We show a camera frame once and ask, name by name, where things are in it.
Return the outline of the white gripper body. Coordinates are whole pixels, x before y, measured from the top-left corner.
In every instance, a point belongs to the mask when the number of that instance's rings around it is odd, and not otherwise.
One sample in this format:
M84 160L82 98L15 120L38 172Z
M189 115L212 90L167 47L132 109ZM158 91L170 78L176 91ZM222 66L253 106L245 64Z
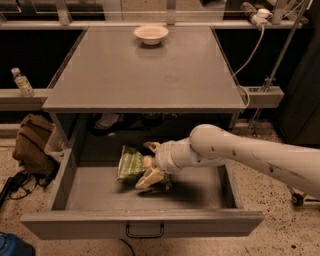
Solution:
M188 138L160 144L155 153L156 166L168 174L176 174L183 168L198 164L198 155L193 151Z

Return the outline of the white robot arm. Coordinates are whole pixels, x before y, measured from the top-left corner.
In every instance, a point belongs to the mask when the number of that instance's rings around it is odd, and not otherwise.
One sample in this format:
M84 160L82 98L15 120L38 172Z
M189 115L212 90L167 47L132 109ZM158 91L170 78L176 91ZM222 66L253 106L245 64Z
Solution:
M139 179L138 189L161 181L166 174L221 166L230 159L320 198L319 149L241 137L210 124L196 126L185 139L145 146L155 153L155 165Z

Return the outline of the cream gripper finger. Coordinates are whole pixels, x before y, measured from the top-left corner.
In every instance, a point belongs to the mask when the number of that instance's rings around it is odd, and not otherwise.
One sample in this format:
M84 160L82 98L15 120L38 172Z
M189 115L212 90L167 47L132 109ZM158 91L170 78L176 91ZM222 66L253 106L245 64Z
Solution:
M164 172L158 168L150 167L135 185L136 189L146 189L164 178Z
M145 142L143 146L151 150L153 153L156 153L161 144L159 142Z

